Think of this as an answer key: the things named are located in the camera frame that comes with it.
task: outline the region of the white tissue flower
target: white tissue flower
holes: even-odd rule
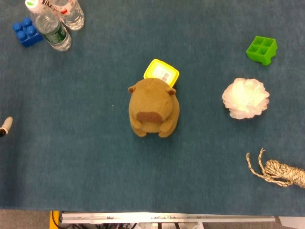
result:
[[[267,109],[269,95],[258,80],[237,78],[225,89],[223,102],[232,118],[253,118]]]

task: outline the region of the twisted rope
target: twisted rope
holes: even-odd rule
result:
[[[250,153],[246,154],[248,167],[254,175],[264,179],[267,182],[275,183],[282,187],[287,187],[292,184],[295,184],[305,188],[305,170],[296,167],[291,167],[286,164],[280,164],[276,160],[268,160],[266,162],[266,166],[264,167],[262,164],[262,156],[264,151],[264,149],[261,149],[258,156],[258,164],[262,170],[262,175],[256,173],[253,170],[250,162]]]

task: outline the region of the yellow lid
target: yellow lid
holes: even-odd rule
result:
[[[158,59],[154,59],[144,73],[144,79],[158,78],[166,82],[170,87],[174,86],[178,77],[179,72],[177,69]]]

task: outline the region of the water bottle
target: water bottle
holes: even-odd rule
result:
[[[62,22],[71,30],[80,30],[85,24],[84,13],[77,0],[49,0]]]
[[[40,0],[26,0],[25,5],[36,28],[54,49],[66,51],[71,47],[69,33],[50,8],[42,5]]]

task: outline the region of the blue lego brick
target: blue lego brick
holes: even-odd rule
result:
[[[35,28],[30,18],[24,18],[22,23],[14,23],[13,29],[16,32],[20,43],[24,47],[29,47],[43,39],[42,35]]]

